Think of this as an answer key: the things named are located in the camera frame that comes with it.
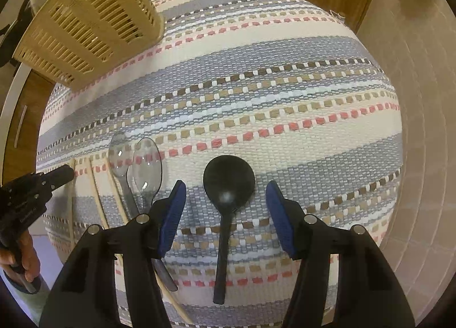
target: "human hand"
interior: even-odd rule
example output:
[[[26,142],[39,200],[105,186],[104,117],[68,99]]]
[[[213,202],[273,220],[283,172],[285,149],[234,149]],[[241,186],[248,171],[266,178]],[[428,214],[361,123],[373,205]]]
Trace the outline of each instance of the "human hand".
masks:
[[[40,274],[40,260],[33,248],[33,239],[28,230],[21,235],[18,244],[22,252],[22,266],[26,270],[25,278],[31,283]],[[22,284],[17,274],[10,268],[14,262],[13,254],[0,248],[0,267],[12,280]]]

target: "dark cuff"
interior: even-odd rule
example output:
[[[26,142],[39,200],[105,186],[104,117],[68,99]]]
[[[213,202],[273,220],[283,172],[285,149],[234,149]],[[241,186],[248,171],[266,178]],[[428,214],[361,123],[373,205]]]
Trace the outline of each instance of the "dark cuff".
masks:
[[[22,284],[19,284],[19,283],[15,282],[14,280],[12,280],[6,273],[5,273],[5,277],[8,280],[8,282],[10,282],[10,284],[15,289],[17,289],[19,292],[26,293],[27,295],[35,295],[36,293],[38,293],[40,291],[40,288],[41,288],[41,277],[40,276],[36,277],[33,280],[33,282],[31,283],[36,289],[36,292],[33,292],[33,293],[30,293]]]

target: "black ladle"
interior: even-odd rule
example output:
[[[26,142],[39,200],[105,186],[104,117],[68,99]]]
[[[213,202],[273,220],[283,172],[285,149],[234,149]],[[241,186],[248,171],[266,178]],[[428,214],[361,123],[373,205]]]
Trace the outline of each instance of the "black ladle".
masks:
[[[209,200],[221,216],[213,302],[223,305],[231,221],[233,214],[252,196],[255,175],[245,160],[234,155],[221,155],[207,164],[202,181]]]

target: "blue gripper pad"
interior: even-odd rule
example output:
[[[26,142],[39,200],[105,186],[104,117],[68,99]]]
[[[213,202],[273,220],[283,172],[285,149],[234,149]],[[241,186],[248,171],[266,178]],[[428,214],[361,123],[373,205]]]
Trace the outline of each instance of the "blue gripper pad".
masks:
[[[275,181],[270,181],[266,186],[266,205],[271,214],[277,237],[282,249],[293,257],[296,253],[294,246],[294,231],[283,205],[284,196]]]
[[[158,242],[158,253],[164,257],[165,253],[171,249],[177,226],[181,221],[182,211],[187,197],[187,188],[183,181],[178,180],[174,185],[169,196],[170,205],[161,223],[160,236]]]

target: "tablecloth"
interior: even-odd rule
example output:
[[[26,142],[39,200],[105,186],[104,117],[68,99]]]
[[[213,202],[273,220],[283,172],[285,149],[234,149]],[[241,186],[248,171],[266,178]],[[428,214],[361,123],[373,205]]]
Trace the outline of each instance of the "tablecloth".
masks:
[[[122,130],[127,149],[144,136],[163,159],[159,197],[176,180],[188,197],[165,257],[176,299],[196,324],[280,324],[299,261],[280,248],[264,200],[276,180],[284,195],[327,224],[361,223],[379,244],[397,197],[402,165],[400,109],[379,64],[343,23],[305,0],[152,0],[163,40],[80,92],[57,86],[38,142],[37,170],[76,159],[74,235],[101,223],[90,190],[90,159],[109,226],[122,225],[104,157]],[[235,216],[227,295],[212,303],[220,217],[202,174],[218,155],[245,159],[255,194]],[[136,193],[138,203],[141,198]],[[63,261],[69,252],[65,189],[44,215]],[[331,257],[327,308],[337,293]],[[128,322],[116,265],[120,316]],[[184,325],[165,301],[170,320]]]

